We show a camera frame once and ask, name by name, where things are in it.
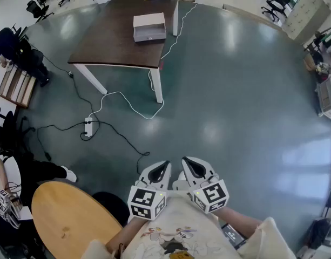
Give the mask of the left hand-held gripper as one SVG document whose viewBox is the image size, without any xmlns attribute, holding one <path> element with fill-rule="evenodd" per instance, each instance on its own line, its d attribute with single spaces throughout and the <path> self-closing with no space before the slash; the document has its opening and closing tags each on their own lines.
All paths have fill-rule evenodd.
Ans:
<svg viewBox="0 0 331 259">
<path fill-rule="evenodd" d="M 140 179 L 131 186 L 127 201 L 130 214 L 146 220 L 155 220 L 166 207 L 168 184 L 171 177 L 170 161 L 160 161 L 145 168 Z M 158 179 L 157 183 L 146 179 Z"/>
</svg>

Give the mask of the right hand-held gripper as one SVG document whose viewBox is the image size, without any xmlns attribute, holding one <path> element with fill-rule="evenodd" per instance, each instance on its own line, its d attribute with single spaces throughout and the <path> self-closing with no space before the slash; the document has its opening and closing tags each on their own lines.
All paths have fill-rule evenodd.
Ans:
<svg viewBox="0 0 331 259">
<path fill-rule="evenodd" d="M 181 163 L 187 182 L 189 185 L 195 185 L 190 188 L 191 200 L 205 214 L 213 213 L 227 204 L 229 193 L 225 182 L 214 174 L 212 166 L 207 161 L 193 156 L 184 156 Z M 207 174 L 211 177 L 196 185 L 197 180 Z"/>
</svg>

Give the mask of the white drawer box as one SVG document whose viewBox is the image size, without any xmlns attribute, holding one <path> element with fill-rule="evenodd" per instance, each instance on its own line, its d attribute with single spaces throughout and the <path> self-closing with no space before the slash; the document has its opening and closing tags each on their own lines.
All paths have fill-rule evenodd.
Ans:
<svg viewBox="0 0 331 259">
<path fill-rule="evenodd" d="M 164 23 L 134 27 L 133 38 L 135 42 L 166 39 Z"/>
</svg>

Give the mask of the person's left forearm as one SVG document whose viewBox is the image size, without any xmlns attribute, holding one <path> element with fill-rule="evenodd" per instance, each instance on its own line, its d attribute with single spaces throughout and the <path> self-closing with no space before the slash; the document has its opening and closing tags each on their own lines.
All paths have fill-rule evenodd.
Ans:
<svg viewBox="0 0 331 259">
<path fill-rule="evenodd" d="M 112 239 L 105 245 L 109 252 L 117 251 L 120 244 L 125 247 L 133 240 L 137 233 L 141 230 L 148 220 L 134 217 L 121 231 L 119 231 Z"/>
</svg>

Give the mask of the person's right forearm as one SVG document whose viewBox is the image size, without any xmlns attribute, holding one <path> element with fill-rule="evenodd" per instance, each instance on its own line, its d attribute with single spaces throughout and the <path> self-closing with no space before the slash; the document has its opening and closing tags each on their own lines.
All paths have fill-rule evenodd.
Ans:
<svg viewBox="0 0 331 259">
<path fill-rule="evenodd" d="M 213 214 L 220 220 L 228 223 L 245 238 L 250 238 L 258 226 L 262 224 L 262 221 L 238 213 L 228 207 L 222 207 L 214 211 Z"/>
</svg>

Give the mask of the person's white shoe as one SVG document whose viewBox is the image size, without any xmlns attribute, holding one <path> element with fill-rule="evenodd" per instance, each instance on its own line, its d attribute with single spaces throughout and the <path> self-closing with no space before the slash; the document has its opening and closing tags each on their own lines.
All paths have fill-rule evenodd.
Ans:
<svg viewBox="0 0 331 259">
<path fill-rule="evenodd" d="M 191 192 L 193 186 L 192 179 L 193 175 L 190 171 L 182 171 L 178 177 L 178 180 L 173 182 L 172 189 L 177 191 Z"/>
</svg>

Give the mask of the person's cream printed shirt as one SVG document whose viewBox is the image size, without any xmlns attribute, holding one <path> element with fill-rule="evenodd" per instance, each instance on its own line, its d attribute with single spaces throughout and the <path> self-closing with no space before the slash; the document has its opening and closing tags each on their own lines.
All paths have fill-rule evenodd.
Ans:
<svg viewBox="0 0 331 259">
<path fill-rule="evenodd" d="M 127 247 L 120 244 L 109 252 L 106 244 L 93 240 L 81 259 L 296 259 L 271 217 L 237 250 L 222 232 L 225 224 L 175 194 Z"/>
</svg>

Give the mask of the black round stool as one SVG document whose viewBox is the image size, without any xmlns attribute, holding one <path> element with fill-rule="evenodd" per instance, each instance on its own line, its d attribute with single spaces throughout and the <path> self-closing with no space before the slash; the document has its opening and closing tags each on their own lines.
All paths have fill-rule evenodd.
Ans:
<svg viewBox="0 0 331 259">
<path fill-rule="evenodd" d="M 130 212 L 122 199 L 108 192 L 97 192 L 92 197 L 107 209 L 122 227 L 127 225 Z"/>
</svg>

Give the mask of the black device with screen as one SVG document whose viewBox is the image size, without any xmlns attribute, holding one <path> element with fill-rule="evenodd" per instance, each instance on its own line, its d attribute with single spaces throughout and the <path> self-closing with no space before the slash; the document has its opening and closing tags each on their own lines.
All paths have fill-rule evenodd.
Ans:
<svg viewBox="0 0 331 259">
<path fill-rule="evenodd" d="M 237 230 L 235 230 L 230 224 L 225 224 L 221 228 L 225 238 L 228 239 L 229 243 L 236 250 L 239 249 L 246 242 L 247 239 Z"/>
</svg>

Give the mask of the white power strip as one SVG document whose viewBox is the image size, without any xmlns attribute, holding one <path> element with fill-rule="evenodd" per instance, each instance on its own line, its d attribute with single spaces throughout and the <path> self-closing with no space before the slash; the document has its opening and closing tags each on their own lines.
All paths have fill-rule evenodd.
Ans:
<svg viewBox="0 0 331 259">
<path fill-rule="evenodd" d="M 84 121 L 84 135 L 88 138 L 93 135 L 93 119 L 91 117 L 87 117 Z"/>
</svg>

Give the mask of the round light wooden table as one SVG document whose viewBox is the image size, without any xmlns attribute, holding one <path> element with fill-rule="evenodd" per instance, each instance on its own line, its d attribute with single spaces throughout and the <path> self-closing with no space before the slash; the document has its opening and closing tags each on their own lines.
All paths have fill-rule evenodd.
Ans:
<svg viewBox="0 0 331 259">
<path fill-rule="evenodd" d="M 64 182 L 41 184 L 31 212 L 39 237 L 56 259 L 81 259 L 92 240 L 107 243 L 122 229 L 99 202 Z"/>
</svg>

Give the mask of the black bag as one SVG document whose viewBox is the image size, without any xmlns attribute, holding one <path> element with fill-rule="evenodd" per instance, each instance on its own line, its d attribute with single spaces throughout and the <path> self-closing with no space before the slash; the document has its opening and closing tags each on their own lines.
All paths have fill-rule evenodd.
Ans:
<svg viewBox="0 0 331 259">
<path fill-rule="evenodd" d="M 331 229 L 330 218 L 320 218 L 313 221 L 308 237 L 307 246 L 309 249 L 316 250 L 324 242 L 328 232 Z"/>
</svg>

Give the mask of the dark wooden table white legs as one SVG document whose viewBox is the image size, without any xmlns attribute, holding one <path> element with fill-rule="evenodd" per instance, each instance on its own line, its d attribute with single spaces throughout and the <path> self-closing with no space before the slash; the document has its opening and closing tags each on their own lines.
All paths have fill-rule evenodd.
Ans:
<svg viewBox="0 0 331 259">
<path fill-rule="evenodd" d="M 95 78 L 88 65 L 124 66 L 148 69 L 158 103 L 163 102 L 159 63 L 164 40 L 136 43 L 135 16 L 163 13 L 165 29 L 178 33 L 178 0 L 110 0 L 73 51 L 69 63 L 102 93 L 107 89 Z"/>
</svg>

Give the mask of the slatted wooden rack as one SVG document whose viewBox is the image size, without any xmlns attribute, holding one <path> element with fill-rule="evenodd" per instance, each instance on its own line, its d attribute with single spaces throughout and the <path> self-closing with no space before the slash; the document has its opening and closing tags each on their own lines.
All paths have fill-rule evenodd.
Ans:
<svg viewBox="0 0 331 259">
<path fill-rule="evenodd" d="M 9 66 L 0 85 L 0 97 L 22 108 L 28 108 L 36 78 L 17 66 Z"/>
</svg>

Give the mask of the pale grey cabinet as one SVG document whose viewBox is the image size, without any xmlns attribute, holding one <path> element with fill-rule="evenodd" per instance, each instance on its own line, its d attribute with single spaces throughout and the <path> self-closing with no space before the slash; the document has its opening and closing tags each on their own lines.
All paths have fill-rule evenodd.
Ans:
<svg viewBox="0 0 331 259">
<path fill-rule="evenodd" d="M 289 38 L 299 44 L 307 42 L 331 14 L 323 0 L 297 0 L 282 25 Z"/>
</svg>

